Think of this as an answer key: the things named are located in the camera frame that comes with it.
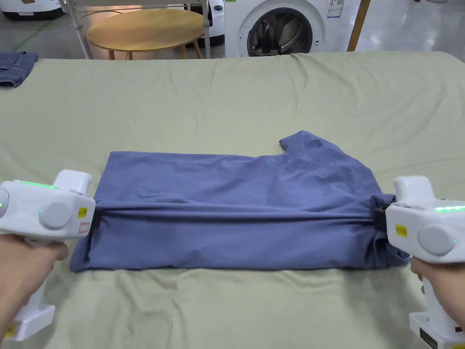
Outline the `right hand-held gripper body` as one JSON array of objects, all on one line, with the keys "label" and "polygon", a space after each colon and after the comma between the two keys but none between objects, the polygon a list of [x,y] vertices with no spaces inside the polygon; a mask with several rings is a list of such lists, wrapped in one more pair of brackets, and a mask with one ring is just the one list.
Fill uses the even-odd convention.
[{"label": "right hand-held gripper body", "polygon": [[[396,200],[385,210],[389,244],[431,264],[465,260],[465,204],[435,197],[424,176],[401,176],[393,182]],[[423,279],[426,311],[410,314],[410,328],[433,349],[462,349],[464,327],[449,317]]]}]

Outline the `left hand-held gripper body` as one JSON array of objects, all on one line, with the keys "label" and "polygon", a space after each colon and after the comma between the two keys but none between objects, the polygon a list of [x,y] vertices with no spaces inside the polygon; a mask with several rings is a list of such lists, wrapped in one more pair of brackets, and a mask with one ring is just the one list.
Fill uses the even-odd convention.
[{"label": "left hand-held gripper body", "polygon": [[[95,200],[88,195],[90,174],[62,170],[52,185],[25,180],[0,185],[0,233],[20,237],[33,248],[88,235]],[[21,307],[5,340],[23,341],[52,324],[55,306],[45,304],[45,283]]]}]

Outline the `person's left hand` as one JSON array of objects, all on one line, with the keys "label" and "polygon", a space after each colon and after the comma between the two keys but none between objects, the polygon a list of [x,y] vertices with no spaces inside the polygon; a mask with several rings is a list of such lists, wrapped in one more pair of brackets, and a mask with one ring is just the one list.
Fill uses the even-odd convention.
[{"label": "person's left hand", "polygon": [[43,284],[56,261],[69,255],[63,243],[33,248],[20,237],[0,237],[0,333],[5,335],[26,301]]}]

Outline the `person's right hand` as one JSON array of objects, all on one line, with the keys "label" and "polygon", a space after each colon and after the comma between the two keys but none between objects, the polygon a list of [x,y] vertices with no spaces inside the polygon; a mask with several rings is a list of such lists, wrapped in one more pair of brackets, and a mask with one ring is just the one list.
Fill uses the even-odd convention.
[{"label": "person's right hand", "polygon": [[427,279],[444,311],[465,329],[465,264],[431,264],[411,258],[411,271]]}]

